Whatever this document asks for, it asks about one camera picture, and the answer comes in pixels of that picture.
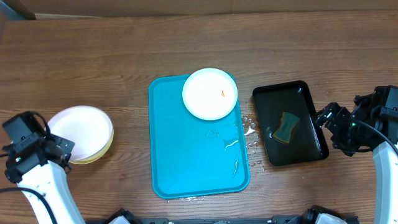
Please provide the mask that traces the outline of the white plate with red stain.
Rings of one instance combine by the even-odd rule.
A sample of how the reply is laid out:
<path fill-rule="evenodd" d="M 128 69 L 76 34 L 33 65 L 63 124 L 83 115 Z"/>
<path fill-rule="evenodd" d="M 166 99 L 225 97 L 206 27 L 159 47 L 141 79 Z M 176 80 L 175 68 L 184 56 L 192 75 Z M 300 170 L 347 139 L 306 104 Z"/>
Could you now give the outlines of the white plate with red stain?
<path fill-rule="evenodd" d="M 93 156 L 108 142 L 112 129 L 110 117 L 93 106 L 67 108 L 48 122 L 51 133 L 73 141 L 71 160 Z"/>

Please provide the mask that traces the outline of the yellow-green plate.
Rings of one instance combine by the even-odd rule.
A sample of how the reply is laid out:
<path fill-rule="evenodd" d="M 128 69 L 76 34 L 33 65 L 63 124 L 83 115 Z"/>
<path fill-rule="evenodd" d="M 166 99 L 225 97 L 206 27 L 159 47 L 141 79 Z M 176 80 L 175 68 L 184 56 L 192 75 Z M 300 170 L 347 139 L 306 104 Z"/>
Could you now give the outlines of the yellow-green plate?
<path fill-rule="evenodd" d="M 94 161 L 97 161 L 103 155 L 105 155 L 105 153 L 109 150 L 109 148 L 111 147 L 111 144 L 113 142 L 113 138 L 114 138 L 114 130 L 112 129 L 112 132 L 111 132 L 111 135 L 110 135 L 110 137 L 108 139 L 108 142 L 96 154 L 94 154 L 93 156 L 87 157 L 86 159 L 82 159 L 82 160 L 75 160 L 74 161 L 74 160 L 70 159 L 69 162 L 71 162 L 72 164 L 83 165 L 83 164 L 89 164 L 89 163 L 92 163 Z"/>

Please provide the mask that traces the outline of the yellow-green sponge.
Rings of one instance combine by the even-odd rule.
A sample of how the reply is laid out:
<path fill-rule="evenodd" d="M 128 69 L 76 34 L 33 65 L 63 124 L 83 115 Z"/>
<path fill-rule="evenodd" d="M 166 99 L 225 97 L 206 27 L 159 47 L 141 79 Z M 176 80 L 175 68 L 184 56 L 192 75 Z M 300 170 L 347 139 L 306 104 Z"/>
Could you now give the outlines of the yellow-green sponge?
<path fill-rule="evenodd" d="M 279 125 L 272 134 L 272 137 L 279 142 L 289 144 L 293 132 L 299 122 L 300 119 L 296 115 L 288 112 L 283 112 L 280 118 Z"/>

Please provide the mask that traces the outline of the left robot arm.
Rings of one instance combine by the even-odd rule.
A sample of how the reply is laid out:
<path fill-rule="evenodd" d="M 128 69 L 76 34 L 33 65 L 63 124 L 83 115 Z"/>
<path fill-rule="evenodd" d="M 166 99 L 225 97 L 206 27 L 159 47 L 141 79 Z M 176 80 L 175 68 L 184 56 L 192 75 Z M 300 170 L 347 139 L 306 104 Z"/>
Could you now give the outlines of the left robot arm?
<path fill-rule="evenodd" d="M 39 223 L 84 223 L 67 184 L 69 158 L 75 143 L 53 135 L 33 134 L 4 146 L 8 153 L 5 175 L 21 191 Z"/>

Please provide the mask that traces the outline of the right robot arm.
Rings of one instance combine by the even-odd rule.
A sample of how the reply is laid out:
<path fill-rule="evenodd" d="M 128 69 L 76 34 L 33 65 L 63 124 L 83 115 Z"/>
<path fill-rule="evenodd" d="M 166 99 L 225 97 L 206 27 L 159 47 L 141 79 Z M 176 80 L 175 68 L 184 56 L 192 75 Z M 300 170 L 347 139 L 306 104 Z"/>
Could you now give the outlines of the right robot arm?
<path fill-rule="evenodd" d="M 354 118 L 345 107 L 330 103 L 316 113 L 316 125 L 331 133 L 333 147 L 346 154 L 373 153 L 376 168 L 376 210 L 374 223 L 397 223 L 397 145 L 368 123 Z"/>

